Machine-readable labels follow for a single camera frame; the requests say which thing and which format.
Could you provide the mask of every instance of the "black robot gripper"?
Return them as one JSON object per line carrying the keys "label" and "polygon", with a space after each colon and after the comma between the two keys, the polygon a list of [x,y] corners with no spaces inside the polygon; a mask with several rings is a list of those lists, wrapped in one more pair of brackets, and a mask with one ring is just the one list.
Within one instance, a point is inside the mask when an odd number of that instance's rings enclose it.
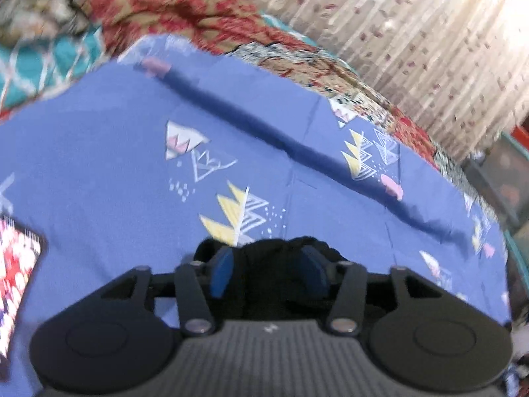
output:
{"label": "black robot gripper", "polygon": [[[224,247],[170,274],[136,267],[43,323],[30,343],[42,395],[501,395],[509,333],[409,269],[369,274],[305,246],[292,273],[330,303],[324,321],[220,321],[207,300],[233,264]],[[157,297],[176,299],[179,329],[154,315]]]}

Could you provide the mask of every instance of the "black fabric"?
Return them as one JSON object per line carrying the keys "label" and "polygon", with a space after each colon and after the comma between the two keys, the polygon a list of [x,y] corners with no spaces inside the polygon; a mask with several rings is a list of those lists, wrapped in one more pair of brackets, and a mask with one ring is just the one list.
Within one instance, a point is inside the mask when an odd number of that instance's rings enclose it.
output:
{"label": "black fabric", "polygon": [[[328,300],[312,300],[295,273],[300,249],[306,245],[316,248],[330,262],[345,260],[337,250],[311,237],[260,240],[233,248],[234,270],[222,299],[206,294],[215,320],[325,317],[332,307],[332,296]],[[221,242],[206,239],[197,248],[194,259],[208,262],[223,246]]]}

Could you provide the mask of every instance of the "bed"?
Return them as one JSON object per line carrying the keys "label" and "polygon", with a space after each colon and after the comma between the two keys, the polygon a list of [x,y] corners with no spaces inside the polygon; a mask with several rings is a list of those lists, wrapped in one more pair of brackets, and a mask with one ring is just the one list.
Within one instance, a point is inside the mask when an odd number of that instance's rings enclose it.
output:
{"label": "bed", "polygon": [[[207,237],[314,236],[370,272],[409,267],[508,322],[498,224],[382,127],[362,115],[344,123],[337,109],[160,35],[0,126],[2,198],[49,246],[3,395],[38,392],[27,345],[39,324],[137,265],[173,270]],[[156,311],[177,325],[174,306]]]}

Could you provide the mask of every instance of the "pink shape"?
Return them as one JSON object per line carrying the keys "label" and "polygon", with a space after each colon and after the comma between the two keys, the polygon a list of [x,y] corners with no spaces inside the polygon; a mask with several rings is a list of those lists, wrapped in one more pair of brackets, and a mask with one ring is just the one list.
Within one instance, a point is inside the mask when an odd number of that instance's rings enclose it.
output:
{"label": "pink shape", "polygon": [[343,113],[342,113],[342,110],[340,110],[340,109],[336,109],[336,110],[334,111],[334,115],[335,115],[337,118],[341,118],[341,119],[343,119]]}
{"label": "pink shape", "polygon": [[160,78],[163,78],[169,70],[171,70],[171,65],[165,61],[159,60],[158,58],[148,57],[145,58],[141,65],[147,70],[147,73],[154,73]]}
{"label": "pink shape", "polygon": [[438,267],[432,267],[430,269],[430,272],[432,272],[432,276],[436,279],[439,279],[441,277],[441,269]]}
{"label": "pink shape", "polygon": [[392,197],[397,197],[397,200],[401,201],[404,197],[404,191],[402,186],[396,183],[392,178],[387,175],[380,176],[380,181],[386,187],[386,192]]}
{"label": "pink shape", "polygon": [[185,143],[178,144],[178,136],[172,136],[167,139],[167,147],[179,154],[185,154],[189,147],[189,140]]}
{"label": "pink shape", "polygon": [[170,149],[176,149],[178,147],[178,136],[168,138],[167,147]]}
{"label": "pink shape", "polygon": [[494,246],[486,243],[483,245],[483,251],[485,252],[485,257],[491,258],[494,255],[494,252],[496,252],[496,249]]}

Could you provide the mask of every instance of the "metal pin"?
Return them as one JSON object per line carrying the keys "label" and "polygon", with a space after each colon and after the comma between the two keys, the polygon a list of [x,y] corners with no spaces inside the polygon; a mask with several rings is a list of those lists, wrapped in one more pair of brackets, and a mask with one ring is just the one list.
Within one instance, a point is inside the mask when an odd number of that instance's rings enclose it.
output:
{"label": "metal pin", "polygon": [[194,334],[204,334],[211,330],[211,322],[206,319],[190,319],[184,326],[185,329]]}
{"label": "metal pin", "polygon": [[332,320],[331,328],[338,333],[353,333],[358,328],[358,324],[349,318],[336,318]]}

